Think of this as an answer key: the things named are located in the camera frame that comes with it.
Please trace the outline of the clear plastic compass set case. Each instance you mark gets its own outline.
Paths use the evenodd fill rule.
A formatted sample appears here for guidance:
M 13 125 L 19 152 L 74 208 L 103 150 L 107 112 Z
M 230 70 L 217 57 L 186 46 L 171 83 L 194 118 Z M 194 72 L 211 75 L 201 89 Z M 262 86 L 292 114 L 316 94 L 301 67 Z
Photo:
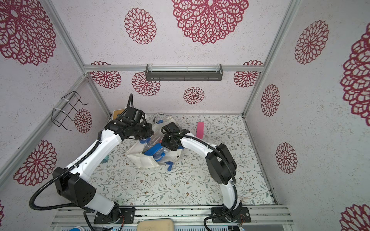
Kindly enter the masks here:
M 161 131 L 162 127 L 162 124 L 155 124 L 155 126 L 153 127 L 154 134 L 151 136 L 151 140 L 149 142 L 150 147 L 156 145 L 163 139 L 164 134 Z

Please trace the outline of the white canvas cartoon tote bag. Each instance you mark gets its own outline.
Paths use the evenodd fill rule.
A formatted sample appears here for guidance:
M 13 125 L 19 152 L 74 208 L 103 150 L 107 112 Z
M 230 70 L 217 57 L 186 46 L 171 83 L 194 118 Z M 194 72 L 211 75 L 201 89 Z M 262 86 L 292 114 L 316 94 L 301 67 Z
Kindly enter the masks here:
M 138 168 L 156 168 L 165 166 L 167 171 L 173 169 L 175 162 L 179 160 L 182 149 L 171 151 L 163 147 L 164 134 L 161 132 L 163 126 L 173 122 L 178 124 L 172 116 L 165 117 L 164 114 L 156 114 L 153 118 L 152 130 L 154 134 L 146 139 L 137 141 L 126 152 L 126 156 Z

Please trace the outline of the pink plastic pencil case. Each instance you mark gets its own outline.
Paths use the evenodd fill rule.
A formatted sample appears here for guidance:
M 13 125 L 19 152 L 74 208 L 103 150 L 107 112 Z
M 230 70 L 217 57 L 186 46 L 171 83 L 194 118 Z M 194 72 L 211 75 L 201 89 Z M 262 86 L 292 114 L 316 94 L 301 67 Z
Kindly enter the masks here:
M 203 137 L 204 137 L 204 122 L 198 122 L 197 123 L 196 137 L 199 138 L 199 139 L 203 139 Z

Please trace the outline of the blue plastic box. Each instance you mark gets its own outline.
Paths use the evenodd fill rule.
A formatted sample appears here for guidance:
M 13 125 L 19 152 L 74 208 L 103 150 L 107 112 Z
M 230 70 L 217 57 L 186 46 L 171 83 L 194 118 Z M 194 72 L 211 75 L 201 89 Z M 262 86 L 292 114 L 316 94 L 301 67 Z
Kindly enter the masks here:
M 160 143 L 157 143 L 144 152 L 144 155 L 153 157 L 156 162 L 159 162 L 165 157 L 164 147 Z

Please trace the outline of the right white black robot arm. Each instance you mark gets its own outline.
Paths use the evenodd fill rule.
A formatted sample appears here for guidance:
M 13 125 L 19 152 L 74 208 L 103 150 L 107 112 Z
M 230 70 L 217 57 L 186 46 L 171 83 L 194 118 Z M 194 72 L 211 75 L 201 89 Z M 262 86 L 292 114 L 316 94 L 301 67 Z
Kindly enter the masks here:
M 220 186 L 223 203 L 221 208 L 211 209 L 212 214 L 203 220 L 205 228 L 208 221 L 213 223 L 222 222 L 245 222 L 243 218 L 245 208 L 238 197 L 237 163 L 227 146 L 209 144 L 194 136 L 190 131 L 181 130 L 175 123 L 171 122 L 161 128 L 164 135 L 161 145 L 170 151 L 180 148 L 189 149 L 203 157 L 211 178 Z

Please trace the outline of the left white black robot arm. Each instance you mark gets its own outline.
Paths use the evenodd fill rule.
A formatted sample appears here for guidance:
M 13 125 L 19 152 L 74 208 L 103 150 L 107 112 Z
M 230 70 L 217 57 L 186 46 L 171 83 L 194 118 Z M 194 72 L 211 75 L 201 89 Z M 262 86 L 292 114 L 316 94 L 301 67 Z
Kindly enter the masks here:
M 88 181 L 103 159 L 122 141 L 141 141 L 153 134 L 152 125 L 146 121 L 145 113 L 134 107 L 134 98 L 130 94 L 124 111 L 99 131 L 96 141 L 82 155 L 65 168 L 54 170 L 53 178 L 31 196 L 29 207 L 36 211 L 79 207 L 86 212 L 96 212 L 106 223 L 119 222 L 119 204 L 98 193 Z M 57 193 L 69 203 L 36 205 L 37 197 L 52 184 L 56 186 Z

